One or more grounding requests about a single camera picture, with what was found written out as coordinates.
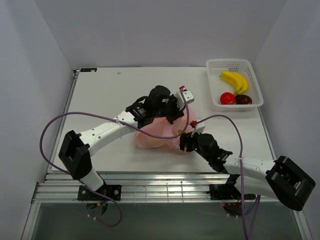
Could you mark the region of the pink plastic bag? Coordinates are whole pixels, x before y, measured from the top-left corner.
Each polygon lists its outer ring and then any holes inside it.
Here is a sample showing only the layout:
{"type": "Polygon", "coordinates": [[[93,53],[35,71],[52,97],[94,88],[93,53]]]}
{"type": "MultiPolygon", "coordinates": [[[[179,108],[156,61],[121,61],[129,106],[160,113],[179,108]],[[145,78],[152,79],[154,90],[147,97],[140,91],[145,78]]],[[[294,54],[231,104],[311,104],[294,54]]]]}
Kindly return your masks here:
{"type": "MultiPolygon", "coordinates": [[[[170,124],[165,117],[155,118],[153,123],[142,128],[143,131],[161,137],[173,137],[178,135],[178,130],[183,130],[187,121],[187,111],[183,110],[184,116],[178,118],[173,124],[170,124]]],[[[180,149],[180,138],[160,139],[151,137],[140,131],[135,133],[134,143],[137,147],[142,149],[154,149],[159,147],[169,147],[173,149],[180,149]]]]}

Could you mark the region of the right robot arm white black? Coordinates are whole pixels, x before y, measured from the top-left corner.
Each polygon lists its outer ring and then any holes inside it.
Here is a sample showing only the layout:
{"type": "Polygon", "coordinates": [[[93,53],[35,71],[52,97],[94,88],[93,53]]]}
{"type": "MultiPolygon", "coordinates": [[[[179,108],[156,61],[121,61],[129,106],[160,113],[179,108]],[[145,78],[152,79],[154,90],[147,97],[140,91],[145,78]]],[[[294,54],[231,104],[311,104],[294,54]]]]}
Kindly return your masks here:
{"type": "Polygon", "coordinates": [[[225,185],[210,193],[214,199],[237,199],[242,194],[253,199],[261,195],[301,211],[316,186],[316,182],[287,156],[276,160],[232,158],[232,152],[220,148],[208,133],[183,133],[179,147],[185,152],[195,151],[214,171],[229,175],[225,185]]]}

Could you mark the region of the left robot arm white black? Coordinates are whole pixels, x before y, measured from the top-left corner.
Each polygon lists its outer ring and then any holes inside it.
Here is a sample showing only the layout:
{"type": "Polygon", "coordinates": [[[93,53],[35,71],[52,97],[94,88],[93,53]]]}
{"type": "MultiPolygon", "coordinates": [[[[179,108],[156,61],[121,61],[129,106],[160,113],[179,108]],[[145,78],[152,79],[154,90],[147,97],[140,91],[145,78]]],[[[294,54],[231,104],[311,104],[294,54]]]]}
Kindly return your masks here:
{"type": "Polygon", "coordinates": [[[88,193],[95,200],[100,200],[106,195],[105,182],[94,169],[91,157],[122,136],[152,124],[156,118],[166,118],[173,124],[184,116],[189,99],[184,86],[172,94],[168,88],[157,85],[148,96],[138,98],[107,122],[80,133],[74,130],[67,132],[58,157],[72,178],[89,188],[88,193]]]}

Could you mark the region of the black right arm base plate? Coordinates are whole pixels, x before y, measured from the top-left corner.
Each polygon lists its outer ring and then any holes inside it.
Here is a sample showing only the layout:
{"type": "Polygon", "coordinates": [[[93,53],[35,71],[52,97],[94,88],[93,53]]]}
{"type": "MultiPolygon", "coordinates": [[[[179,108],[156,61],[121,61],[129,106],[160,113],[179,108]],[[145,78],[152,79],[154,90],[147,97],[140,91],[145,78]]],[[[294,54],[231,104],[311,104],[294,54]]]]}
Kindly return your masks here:
{"type": "Polygon", "coordinates": [[[241,200],[241,192],[234,186],[228,184],[210,184],[209,194],[211,200],[241,200]]]}

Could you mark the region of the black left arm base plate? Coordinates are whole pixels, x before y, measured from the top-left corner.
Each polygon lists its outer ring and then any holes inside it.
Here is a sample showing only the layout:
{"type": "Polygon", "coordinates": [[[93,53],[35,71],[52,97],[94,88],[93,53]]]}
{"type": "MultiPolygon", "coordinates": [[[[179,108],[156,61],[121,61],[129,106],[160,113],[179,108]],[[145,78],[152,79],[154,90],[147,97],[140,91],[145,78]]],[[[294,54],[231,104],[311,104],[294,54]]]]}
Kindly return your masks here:
{"type": "Polygon", "coordinates": [[[121,194],[122,194],[122,185],[104,184],[95,192],[97,192],[99,195],[90,191],[86,186],[81,185],[78,189],[77,200],[78,201],[103,201],[103,200],[106,200],[106,198],[102,197],[101,195],[104,195],[115,201],[120,201],[121,194]]]}

